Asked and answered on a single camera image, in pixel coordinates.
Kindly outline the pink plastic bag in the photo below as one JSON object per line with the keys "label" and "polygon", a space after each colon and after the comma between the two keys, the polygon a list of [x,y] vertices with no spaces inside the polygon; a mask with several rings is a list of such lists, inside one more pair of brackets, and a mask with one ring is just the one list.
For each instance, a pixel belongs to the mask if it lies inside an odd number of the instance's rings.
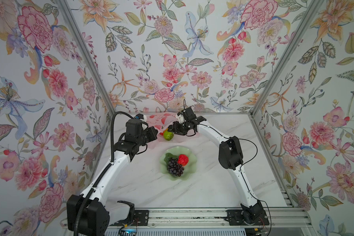
{"label": "pink plastic bag", "polygon": [[178,120],[176,118],[176,115],[177,115],[176,113],[167,112],[167,113],[151,114],[147,116],[147,123],[149,124],[149,126],[154,126],[155,129],[158,131],[156,141],[152,141],[151,143],[148,144],[149,149],[155,149],[158,146],[166,146],[166,145],[177,146],[184,142],[188,142],[190,140],[200,137],[200,134],[198,133],[192,137],[180,136],[175,134],[170,141],[165,140],[163,136],[164,131],[168,129],[169,125],[172,125],[173,122]]}

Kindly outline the red strawberry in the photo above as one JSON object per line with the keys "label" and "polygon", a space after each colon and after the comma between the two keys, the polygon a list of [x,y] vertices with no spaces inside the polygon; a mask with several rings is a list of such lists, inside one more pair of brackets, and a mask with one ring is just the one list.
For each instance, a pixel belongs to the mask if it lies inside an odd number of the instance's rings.
{"label": "red strawberry", "polygon": [[183,167],[186,166],[189,163],[189,158],[187,155],[181,154],[179,155],[178,158],[178,163],[182,165]]}

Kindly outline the light green fruit plate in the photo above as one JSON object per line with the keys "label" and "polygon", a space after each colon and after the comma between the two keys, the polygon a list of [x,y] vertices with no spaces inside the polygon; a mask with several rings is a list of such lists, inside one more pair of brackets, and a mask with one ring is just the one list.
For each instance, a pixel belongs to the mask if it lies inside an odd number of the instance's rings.
{"label": "light green fruit plate", "polygon": [[188,148],[172,147],[164,152],[159,160],[162,174],[172,181],[187,180],[197,171],[197,157]]}

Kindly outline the dark purple grape bunch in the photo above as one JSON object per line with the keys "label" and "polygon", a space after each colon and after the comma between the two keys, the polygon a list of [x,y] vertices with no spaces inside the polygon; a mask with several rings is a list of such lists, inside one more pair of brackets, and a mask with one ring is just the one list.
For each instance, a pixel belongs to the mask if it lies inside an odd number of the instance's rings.
{"label": "dark purple grape bunch", "polygon": [[184,167],[178,163],[178,160],[171,158],[167,162],[167,171],[173,177],[181,177],[184,173]]}

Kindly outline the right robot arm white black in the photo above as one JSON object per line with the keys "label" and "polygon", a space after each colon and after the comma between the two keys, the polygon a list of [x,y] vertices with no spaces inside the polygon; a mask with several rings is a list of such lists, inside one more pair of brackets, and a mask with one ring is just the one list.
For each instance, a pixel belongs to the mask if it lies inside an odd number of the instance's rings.
{"label": "right robot arm white black", "polygon": [[244,170],[243,152],[240,144],[241,139],[237,136],[228,136],[202,116],[196,116],[192,108],[188,107],[178,112],[177,120],[168,126],[168,131],[175,135],[188,136],[189,131],[202,134],[218,147],[218,161],[222,168],[228,170],[240,197],[240,219],[245,225],[270,225],[268,217],[269,208],[264,209],[265,201],[256,197],[251,188]]}

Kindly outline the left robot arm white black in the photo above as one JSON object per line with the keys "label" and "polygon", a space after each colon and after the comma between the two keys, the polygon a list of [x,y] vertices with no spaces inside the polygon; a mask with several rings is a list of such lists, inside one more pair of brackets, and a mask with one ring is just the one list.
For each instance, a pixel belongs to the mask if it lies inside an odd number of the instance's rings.
{"label": "left robot arm white black", "polygon": [[126,227],[134,222],[133,203],[118,201],[107,208],[106,202],[121,171],[141,153],[140,147],[157,139],[158,131],[148,125],[142,114],[130,117],[125,127],[126,132],[117,142],[110,134],[111,157],[98,176],[80,195],[72,195],[67,201],[67,225],[75,236],[103,236],[114,223]]}

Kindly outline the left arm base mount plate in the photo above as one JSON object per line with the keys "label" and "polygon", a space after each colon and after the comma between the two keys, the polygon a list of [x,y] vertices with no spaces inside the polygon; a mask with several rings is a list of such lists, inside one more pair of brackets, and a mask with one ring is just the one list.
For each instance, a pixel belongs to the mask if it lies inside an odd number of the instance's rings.
{"label": "left arm base mount plate", "polygon": [[116,222],[116,226],[148,226],[149,210],[135,210],[130,213],[130,217],[125,220]]}

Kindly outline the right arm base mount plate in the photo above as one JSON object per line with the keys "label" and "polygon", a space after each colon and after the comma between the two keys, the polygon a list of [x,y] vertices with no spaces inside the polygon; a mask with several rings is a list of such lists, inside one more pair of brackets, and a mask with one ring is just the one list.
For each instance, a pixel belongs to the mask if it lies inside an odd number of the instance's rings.
{"label": "right arm base mount plate", "polygon": [[269,226],[270,222],[266,212],[254,215],[242,209],[226,210],[226,220],[230,226]]}

